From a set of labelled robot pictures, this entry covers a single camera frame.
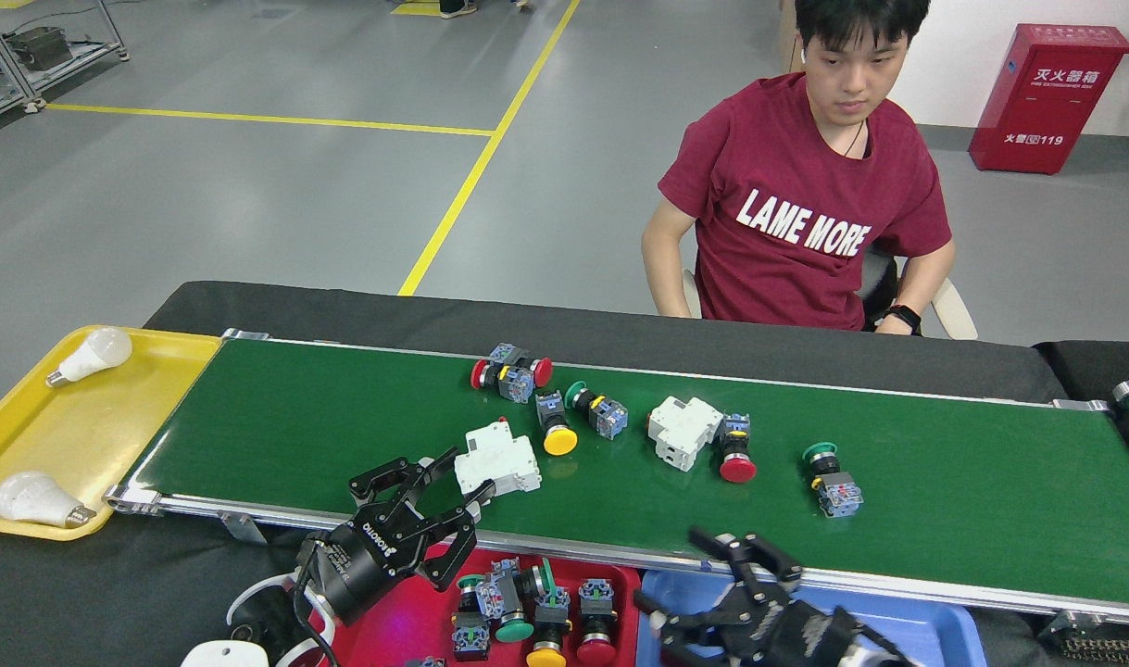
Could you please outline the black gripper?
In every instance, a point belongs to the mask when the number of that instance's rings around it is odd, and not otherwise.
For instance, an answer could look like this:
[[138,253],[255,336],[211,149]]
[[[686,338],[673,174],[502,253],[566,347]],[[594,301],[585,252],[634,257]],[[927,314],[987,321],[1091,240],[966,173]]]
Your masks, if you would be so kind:
[[[446,479],[457,460],[450,447],[437,459],[387,460],[349,480],[349,494],[371,519],[390,520],[400,508],[420,502],[434,483]],[[310,591],[327,600],[340,624],[356,623],[364,613],[410,577],[427,580],[445,593],[475,548],[481,507],[495,497],[496,482],[482,482],[453,510],[420,523],[378,527],[373,521],[348,521],[301,541],[296,562],[309,574]]]
[[679,615],[648,594],[634,591],[634,607],[647,615],[650,634],[659,641],[660,661],[839,666],[856,646],[861,624],[846,609],[838,607],[826,615],[800,600],[780,604],[790,599],[804,574],[800,562],[782,548],[756,533],[714,535],[700,526],[688,528],[688,541],[728,564],[755,603],[771,603],[758,613],[755,626],[736,635],[734,655],[728,633],[745,623],[739,613],[717,607]]

